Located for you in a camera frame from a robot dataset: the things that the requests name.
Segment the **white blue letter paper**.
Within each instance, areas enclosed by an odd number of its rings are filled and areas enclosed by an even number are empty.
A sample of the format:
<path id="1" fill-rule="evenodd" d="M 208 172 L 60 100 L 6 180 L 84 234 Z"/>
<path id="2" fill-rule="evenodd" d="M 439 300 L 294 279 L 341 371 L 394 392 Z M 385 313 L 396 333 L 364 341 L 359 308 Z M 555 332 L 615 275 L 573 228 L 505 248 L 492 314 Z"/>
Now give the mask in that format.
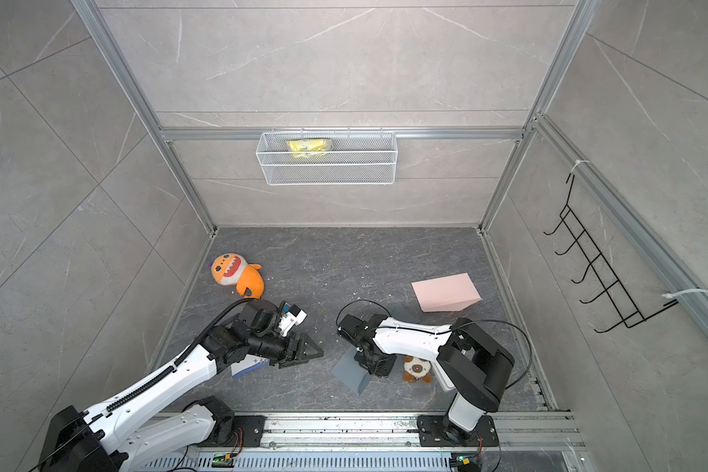
<path id="1" fill-rule="evenodd" d="M 244 360 L 230 366 L 231 377 L 236 379 L 254 371 L 255 369 L 265 366 L 269 366 L 269 359 L 254 355 L 247 355 Z"/>

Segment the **pink envelope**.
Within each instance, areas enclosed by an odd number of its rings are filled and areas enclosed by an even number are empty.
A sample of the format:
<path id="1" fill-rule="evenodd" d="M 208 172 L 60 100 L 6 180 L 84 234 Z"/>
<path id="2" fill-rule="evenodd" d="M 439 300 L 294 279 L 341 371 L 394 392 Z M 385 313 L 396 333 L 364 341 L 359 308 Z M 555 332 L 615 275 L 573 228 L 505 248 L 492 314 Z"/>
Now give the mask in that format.
<path id="1" fill-rule="evenodd" d="M 412 288 L 425 313 L 460 312 L 482 300 L 467 273 L 416 281 Z"/>

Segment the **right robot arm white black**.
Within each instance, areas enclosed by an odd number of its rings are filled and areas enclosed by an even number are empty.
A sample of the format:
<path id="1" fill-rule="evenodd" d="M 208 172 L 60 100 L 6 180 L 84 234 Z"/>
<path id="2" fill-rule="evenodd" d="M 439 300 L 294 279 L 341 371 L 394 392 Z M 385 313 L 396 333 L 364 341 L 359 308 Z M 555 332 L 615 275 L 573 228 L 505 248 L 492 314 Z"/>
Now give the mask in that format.
<path id="1" fill-rule="evenodd" d="M 451 326 L 426 326 L 386 315 L 367 321 L 347 315 L 337 323 L 337 333 L 356 348 L 358 365 L 377 377 L 387 377 L 399 356 L 428 362 L 442 389 L 455 392 L 446 422 L 466 433 L 499 410 L 515 365 L 511 352 L 466 318 Z"/>

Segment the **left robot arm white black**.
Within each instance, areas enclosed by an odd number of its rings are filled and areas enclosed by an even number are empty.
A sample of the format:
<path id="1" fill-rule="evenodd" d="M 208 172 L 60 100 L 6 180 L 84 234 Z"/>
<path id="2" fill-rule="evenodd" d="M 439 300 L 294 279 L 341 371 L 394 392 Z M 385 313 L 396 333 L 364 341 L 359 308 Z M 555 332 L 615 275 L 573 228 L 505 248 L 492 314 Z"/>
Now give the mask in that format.
<path id="1" fill-rule="evenodd" d="M 324 351 L 295 326 L 307 315 L 296 305 L 241 299 L 221 311 L 174 359 L 109 399 L 56 413 L 48 426 L 37 471 L 132 471 L 177 448 L 229 446 L 242 450 L 244 432 L 235 413 L 209 396 L 181 414 L 153 416 L 247 356 L 287 368 L 323 357 Z"/>

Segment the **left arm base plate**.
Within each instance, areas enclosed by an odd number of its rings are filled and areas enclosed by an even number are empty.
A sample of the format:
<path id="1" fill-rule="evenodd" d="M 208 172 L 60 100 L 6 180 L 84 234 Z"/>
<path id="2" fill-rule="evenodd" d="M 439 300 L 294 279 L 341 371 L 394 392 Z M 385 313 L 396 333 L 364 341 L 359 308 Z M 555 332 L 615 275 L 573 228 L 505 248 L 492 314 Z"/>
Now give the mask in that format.
<path id="1" fill-rule="evenodd" d="M 258 448 L 261 446 L 267 417 L 239 415 L 223 419 L 214 425 L 210 440 L 225 448 Z"/>

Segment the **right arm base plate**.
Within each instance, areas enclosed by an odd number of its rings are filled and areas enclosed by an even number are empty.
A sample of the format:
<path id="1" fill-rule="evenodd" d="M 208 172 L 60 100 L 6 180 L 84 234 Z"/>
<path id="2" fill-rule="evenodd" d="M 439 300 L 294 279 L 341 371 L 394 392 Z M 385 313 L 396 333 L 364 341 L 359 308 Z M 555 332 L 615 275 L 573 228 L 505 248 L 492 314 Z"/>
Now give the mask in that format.
<path id="1" fill-rule="evenodd" d="M 420 446 L 423 448 L 448 448 L 449 446 L 494 448 L 500 444 L 494 420 L 488 415 L 482 416 L 470 432 L 454 425 L 446 415 L 419 415 L 417 429 Z"/>

